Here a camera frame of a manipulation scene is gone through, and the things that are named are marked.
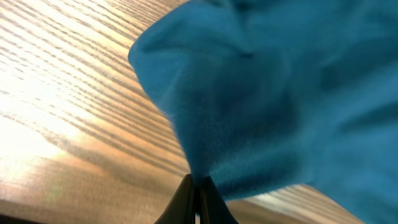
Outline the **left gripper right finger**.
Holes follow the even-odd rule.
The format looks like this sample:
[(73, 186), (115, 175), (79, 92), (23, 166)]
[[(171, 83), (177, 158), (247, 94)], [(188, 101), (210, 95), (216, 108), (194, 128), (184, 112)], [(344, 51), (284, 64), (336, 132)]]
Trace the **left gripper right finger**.
[(200, 224), (238, 224), (211, 177), (204, 179), (199, 188), (198, 214)]

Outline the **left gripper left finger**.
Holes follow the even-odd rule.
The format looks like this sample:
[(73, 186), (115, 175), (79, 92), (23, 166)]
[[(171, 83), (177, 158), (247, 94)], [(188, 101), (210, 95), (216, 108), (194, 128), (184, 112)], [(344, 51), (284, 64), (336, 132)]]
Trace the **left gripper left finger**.
[(195, 186), (187, 174), (155, 224), (195, 224)]

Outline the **blue polo shirt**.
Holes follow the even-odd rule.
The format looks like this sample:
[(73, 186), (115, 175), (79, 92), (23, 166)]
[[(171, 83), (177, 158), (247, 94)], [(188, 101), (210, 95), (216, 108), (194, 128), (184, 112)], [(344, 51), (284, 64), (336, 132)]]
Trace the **blue polo shirt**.
[(226, 200), (307, 184), (397, 222), (397, 1), (188, 1), (128, 55), (193, 181)]

